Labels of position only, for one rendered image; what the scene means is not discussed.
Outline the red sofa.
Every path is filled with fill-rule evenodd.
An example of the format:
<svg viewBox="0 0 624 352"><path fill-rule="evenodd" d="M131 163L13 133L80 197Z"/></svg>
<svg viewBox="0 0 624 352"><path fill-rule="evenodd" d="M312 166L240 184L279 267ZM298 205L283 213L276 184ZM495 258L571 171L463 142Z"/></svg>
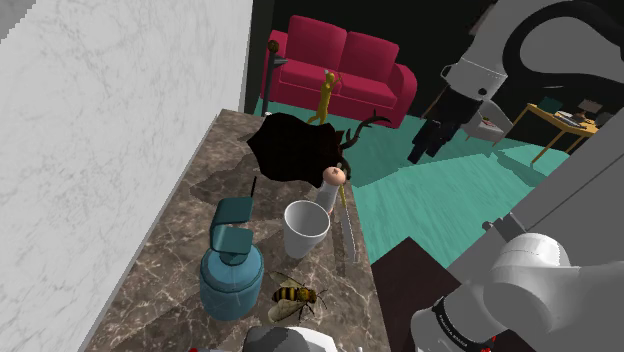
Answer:
<svg viewBox="0 0 624 352"><path fill-rule="evenodd" d="M328 113L365 120L373 114L398 128L417 91L417 80L396 58L390 41L316 19L293 15L286 32L274 30L277 54L287 62L272 73L269 100L315 111L325 71L340 80L331 94Z"/></svg>

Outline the white bottle with pink cap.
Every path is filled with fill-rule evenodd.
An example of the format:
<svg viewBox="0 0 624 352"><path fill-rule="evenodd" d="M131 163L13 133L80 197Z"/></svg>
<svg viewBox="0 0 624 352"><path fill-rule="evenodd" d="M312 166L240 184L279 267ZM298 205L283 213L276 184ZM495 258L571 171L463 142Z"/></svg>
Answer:
<svg viewBox="0 0 624 352"><path fill-rule="evenodd" d="M337 196L340 196L344 209L347 209L344 184L346 182L345 173L338 167L328 167L323 172L323 182L316 196L315 202L320 205L328 214L331 214Z"/></svg>

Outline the white cup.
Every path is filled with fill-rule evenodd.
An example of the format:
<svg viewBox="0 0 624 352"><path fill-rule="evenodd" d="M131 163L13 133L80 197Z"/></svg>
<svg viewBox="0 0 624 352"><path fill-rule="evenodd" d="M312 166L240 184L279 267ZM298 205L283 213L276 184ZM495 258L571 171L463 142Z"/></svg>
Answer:
<svg viewBox="0 0 624 352"><path fill-rule="evenodd" d="M286 254L303 258L325 238L329 228L329 215L320 205L308 200L290 203L284 210Z"/></svg>

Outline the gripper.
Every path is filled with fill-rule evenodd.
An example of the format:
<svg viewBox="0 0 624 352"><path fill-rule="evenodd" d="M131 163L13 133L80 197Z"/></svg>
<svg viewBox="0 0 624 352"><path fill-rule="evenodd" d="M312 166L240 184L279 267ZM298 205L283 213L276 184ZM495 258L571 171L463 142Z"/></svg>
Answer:
<svg viewBox="0 0 624 352"><path fill-rule="evenodd" d="M450 86L444 88L427 112L427 120L412 140L408 160L416 164L423 153L434 157L450 141L461 125L468 123L481 105L480 100L467 97ZM439 122L433 132L433 121Z"/></svg>

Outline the black antlered deer head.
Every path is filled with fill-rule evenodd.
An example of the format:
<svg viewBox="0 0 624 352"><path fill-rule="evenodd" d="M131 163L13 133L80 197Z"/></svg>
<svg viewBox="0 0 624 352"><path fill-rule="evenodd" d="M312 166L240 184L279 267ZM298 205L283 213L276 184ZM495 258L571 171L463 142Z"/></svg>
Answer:
<svg viewBox="0 0 624 352"><path fill-rule="evenodd" d="M351 130L336 130L331 124L312 125L294 115L275 113L265 118L262 126L247 141L255 155L260 172L274 181L305 181L316 188L323 182L322 173L329 167L340 168L346 179L351 178L351 167L343 151L359 140L361 130L386 117L373 115Z"/></svg>

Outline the white chair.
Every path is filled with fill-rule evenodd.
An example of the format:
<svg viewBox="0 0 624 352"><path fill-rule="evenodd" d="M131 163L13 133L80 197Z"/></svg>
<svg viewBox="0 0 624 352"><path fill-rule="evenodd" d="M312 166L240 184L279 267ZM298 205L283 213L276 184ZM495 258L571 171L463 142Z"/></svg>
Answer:
<svg viewBox="0 0 624 352"><path fill-rule="evenodd" d="M491 141L494 144L502 140L512 129L513 123L493 101L484 101L470 121L461 128L467 137Z"/></svg>

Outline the yellow wooden table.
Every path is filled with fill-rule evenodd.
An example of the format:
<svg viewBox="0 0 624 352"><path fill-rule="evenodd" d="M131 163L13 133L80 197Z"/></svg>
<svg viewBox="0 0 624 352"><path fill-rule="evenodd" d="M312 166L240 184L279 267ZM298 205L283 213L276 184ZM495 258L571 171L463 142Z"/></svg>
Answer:
<svg viewBox="0 0 624 352"><path fill-rule="evenodd" d="M526 107L513 121L513 127L515 127L528 112L538 116L559 130L558 134L531 161L532 164L537 162L545 154L545 152L548 151L565 134L572 134L576 136L576 140L565 150L566 153L570 153L582 140L588 139L598 132L598 127L591 120L584 119L582 122L573 124L570 119L566 119L560 113L546 112L539 108L536 104L532 103L526 104Z"/></svg>

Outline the teal pump dispenser bottle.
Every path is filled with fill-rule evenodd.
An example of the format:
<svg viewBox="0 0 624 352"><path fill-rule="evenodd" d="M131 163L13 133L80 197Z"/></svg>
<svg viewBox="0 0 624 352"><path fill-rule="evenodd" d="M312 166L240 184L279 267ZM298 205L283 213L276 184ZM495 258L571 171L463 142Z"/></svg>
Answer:
<svg viewBox="0 0 624 352"><path fill-rule="evenodd" d="M254 233L241 225L251 219L254 199L224 198L210 225L210 248L200 264L200 298L209 316L232 321L256 304L264 259L253 244Z"/></svg>

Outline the yellow black bee toy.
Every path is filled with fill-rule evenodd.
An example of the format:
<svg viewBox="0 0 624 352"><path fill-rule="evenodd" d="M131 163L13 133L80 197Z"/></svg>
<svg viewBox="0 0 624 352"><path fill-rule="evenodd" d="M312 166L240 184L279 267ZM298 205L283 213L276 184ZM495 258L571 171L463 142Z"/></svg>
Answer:
<svg viewBox="0 0 624 352"><path fill-rule="evenodd" d="M327 307L322 297L326 289L317 292L308 288L305 284L299 283L292 277L277 271L269 272L269 276L280 285L271 296L275 305L269 309L268 319L272 323L286 319L295 312L299 312L298 319L301 319L305 307L314 314L312 306L318 300L321 301L324 307Z"/></svg>

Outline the yellow standing figure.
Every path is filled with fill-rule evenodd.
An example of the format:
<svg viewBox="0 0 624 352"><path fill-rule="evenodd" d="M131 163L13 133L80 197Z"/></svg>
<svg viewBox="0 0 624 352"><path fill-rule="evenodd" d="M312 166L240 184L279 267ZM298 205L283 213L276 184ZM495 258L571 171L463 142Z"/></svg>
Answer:
<svg viewBox="0 0 624 352"><path fill-rule="evenodd" d="M339 76L339 78L336 79L335 74L330 72L327 69L324 70L324 74L325 74L325 81L323 82L320 88L320 99L319 99L317 111L314 116L310 117L307 120L308 124L311 124L312 122L316 120L319 121L320 125L325 123L325 120L328 115L328 108L329 108L332 91L335 85L338 82L340 82L342 79L342 76Z"/></svg>

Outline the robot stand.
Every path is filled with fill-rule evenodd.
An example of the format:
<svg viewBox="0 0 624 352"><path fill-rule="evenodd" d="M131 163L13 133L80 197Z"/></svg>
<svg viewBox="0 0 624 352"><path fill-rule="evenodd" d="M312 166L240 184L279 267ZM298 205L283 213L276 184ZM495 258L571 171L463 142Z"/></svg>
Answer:
<svg viewBox="0 0 624 352"><path fill-rule="evenodd" d="M445 330L430 307L444 297L452 330L464 339L489 343L492 352L536 352L485 310L483 289L463 285L408 237L372 265L391 352L434 347Z"/></svg>

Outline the grey white rounded object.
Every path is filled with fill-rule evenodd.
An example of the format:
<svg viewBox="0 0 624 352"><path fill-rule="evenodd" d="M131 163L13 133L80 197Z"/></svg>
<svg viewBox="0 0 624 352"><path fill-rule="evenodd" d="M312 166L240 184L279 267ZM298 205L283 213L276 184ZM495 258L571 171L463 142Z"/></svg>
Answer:
<svg viewBox="0 0 624 352"><path fill-rule="evenodd" d="M255 326L242 352L338 352L329 335L303 327Z"/></svg>

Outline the dark floor lamp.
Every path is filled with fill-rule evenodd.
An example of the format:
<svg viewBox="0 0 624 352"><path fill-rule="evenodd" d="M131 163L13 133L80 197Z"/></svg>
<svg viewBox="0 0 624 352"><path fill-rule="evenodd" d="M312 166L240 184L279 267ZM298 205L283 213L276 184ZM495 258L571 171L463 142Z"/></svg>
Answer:
<svg viewBox="0 0 624 352"><path fill-rule="evenodd" d="M268 115L267 109L270 98L271 84L273 80L273 71L275 68L282 66L288 62L287 58L284 58L277 54L277 52L279 51L279 43L276 40L271 39L267 44L267 49L269 51L269 55L265 72L264 98L261 111L262 117Z"/></svg>

